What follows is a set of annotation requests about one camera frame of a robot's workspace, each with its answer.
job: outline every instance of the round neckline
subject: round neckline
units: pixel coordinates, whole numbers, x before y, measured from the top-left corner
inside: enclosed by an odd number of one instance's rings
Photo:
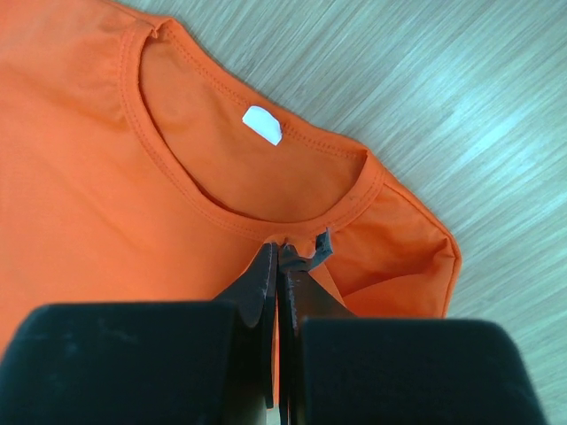
[[[190,61],[224,96],[246,107],[258,105],[270,111],[281,122],[284,135],[330,155],[364,158],[355,184],[322,215],[291,223],[239,215],[208,199],[167,147],[153,124],[140,92],[139,67],[144,46],[149,37],[157,36],[158,31],[166,31],[180,55]],[[163,19],[157,25],[140,20],[124,34],[120,47],[120,99],[130,126],[154,164],[194,209],[217,226],[247,238],[259,241],[265,241],[273,235],[315,238],[326,228],[337,231],[363,213],[383,186],[385,169],[368,148],[348,137],[312,126],[292,112],[273,104],[214,62],[174,19]]]

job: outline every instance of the clothing label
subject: clothing label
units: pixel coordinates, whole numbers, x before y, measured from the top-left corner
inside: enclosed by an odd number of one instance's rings
[[[264,137],[274,146],[282,140],[282,129],[280,123],[274,116],[259,106],[251,106],[242,117],[242,122]]]

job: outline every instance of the orange fabric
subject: orange fabric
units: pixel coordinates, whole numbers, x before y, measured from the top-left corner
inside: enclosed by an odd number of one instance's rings
[[[210,299],[267,240],[365,316],[446,314],[461,256],[367,148],[312,127],[172,19],[100,0],[3,0],[0,351],[57,302]],[[241,122],[282,124],[273,146]]]

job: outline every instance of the orange shirt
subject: orange shirt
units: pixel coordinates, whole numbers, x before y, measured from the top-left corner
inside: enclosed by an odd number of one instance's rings
[[[36,306],[210,299],[268,240],[364,316],[440,317],[453,237],[360,143],[210,59],[176,21],[102,0],[2,2],[0,352]],[[242,122],[280,122],[274,146]]]

